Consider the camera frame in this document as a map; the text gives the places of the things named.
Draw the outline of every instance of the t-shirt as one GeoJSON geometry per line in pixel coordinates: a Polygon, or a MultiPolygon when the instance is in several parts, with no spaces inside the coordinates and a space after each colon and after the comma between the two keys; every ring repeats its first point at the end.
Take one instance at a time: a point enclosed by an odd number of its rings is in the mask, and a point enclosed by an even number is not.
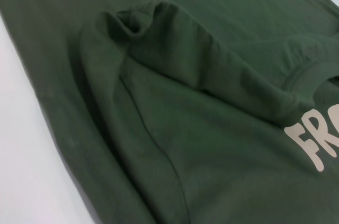
{"type": "Polygon", "coordinates": [[[336,223],[338,8],[138,1],[0,0],[102,221],[336,223]]]}

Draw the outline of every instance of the green t-shirt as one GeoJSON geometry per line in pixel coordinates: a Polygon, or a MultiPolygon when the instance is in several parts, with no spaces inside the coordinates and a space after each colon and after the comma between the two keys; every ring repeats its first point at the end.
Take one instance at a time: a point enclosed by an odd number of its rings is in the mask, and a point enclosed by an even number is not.
{"type": "Polygon", "coordinates": [[[326,142],[339,146],[339,131],[330,136],[330,120],[310,111],[333,105],[338,128],[339,88],[322,84],[339,75],[336,37],[301,34],[229,48],[159,0],[98,15],[83,29],[80,50],[109,134],[159,223],[339,218],[339,160],[324,151],[336,157],[326,142]],[[269,68],[237,55],[245,50],[269,68]],[[318,144],[299,137],[306,132],[300,118],[318,144]]]}
{"type": "Polygon", "coordinates": [[[0,0],[101,220],[336,223],[339,9],[141,1],[0,0]]]}

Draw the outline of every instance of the white background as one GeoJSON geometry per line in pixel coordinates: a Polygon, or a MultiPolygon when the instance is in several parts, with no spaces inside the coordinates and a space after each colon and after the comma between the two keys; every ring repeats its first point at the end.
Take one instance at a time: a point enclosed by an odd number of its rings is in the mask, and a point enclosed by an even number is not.
{"type": "Polygon", "coordinates": [[[61,161],[0,19],[0,224],[22,223],[94,221],[61,161]]]}

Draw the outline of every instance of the olive green fabric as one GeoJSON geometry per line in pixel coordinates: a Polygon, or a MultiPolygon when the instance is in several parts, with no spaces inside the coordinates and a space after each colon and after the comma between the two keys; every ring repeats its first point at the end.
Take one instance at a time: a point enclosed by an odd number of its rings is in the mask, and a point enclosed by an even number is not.
{"type": "Polygon", "coordinates": [[[58,147],[101,220],[336,223],[339,160],[319,147],[321,169],[284,127],[339,103],[327,81],[339,75],[339,9],[144,1],[0,0],[58,147]]]}

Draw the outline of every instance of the stitching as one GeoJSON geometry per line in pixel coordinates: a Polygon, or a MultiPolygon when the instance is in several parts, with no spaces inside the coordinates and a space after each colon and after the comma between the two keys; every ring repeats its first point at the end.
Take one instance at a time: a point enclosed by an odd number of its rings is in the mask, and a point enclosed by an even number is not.
{"type": "Polygon", "coordinates": [[[190,220],[190,214],[189,214],[189,210],[188,210],[188,205],[187,205],[187,201],[186,201],[186,196],[185,196],[185,193],[184,193],[184,188],[183,188],[183,186],[182,186],[182,182],[181,182],[181,180],[180,180],[179,174],[178,174],[177,170],[175,169],[175,166],[174,166],[173,162],[171,161],[170,157],[166,154],[165,151],[163,151],[163,150],[161,149],[161,147],[160,147],[160,146],[158,145],[158,143],[153,139],[152,135],[150,134],[149,130],[147,129],[146,124],[145,124],[145,122],[144,122],[144,119],[142,118],[141,112],[140,112],[140,110],[139,110],[139,108],[138,108],[138,105],[137,105],[136,101],[134,100],[134,98],[133,98],[131,92],[130,92],[129,89],[127,88],[127,85],[125,84],[125,82],[124,82],[123,79],[121,78],[121,76],[119,76],[119,79],[121,80],[123,86],[125,87],[125,89],[126,89],[128,95],[131,97],[131,99],[132,99],[132,101],[133,101],[133,104],[135,105],[135,107],[136,107],[136,109],[137,109],[137,112],[138,112],[138,114],[139,114],[139,116],[140,116],[140,119],[141,119],[141,121],[142,121],[142,124],[143,124],[144,127],[145,127],[145,130],[146,130],[147,134],[149,135],[150,139],[153,141],[153,143],[155,144],[155,146],[160,150],[160,152],[161,152],[161,153],[165,156],[165,158],[168,160],[169,164],[171,165],[171,167],[172,167],[172,169],[173,169],[173,171],[174,171],[174,174],[175,174],[175,176],[176,176],[176,178],[177,178],[177,180],[178,180],[178,182],[179,182],[180,192],[181,192],[181,199],[182,199],[182,201],[183,201],[183,203],[184,203],[184,205],[185,205],[185,211],[186,211],[187,223],[190,224],[190,223],[191,223],[191,220],[190,220]]]}

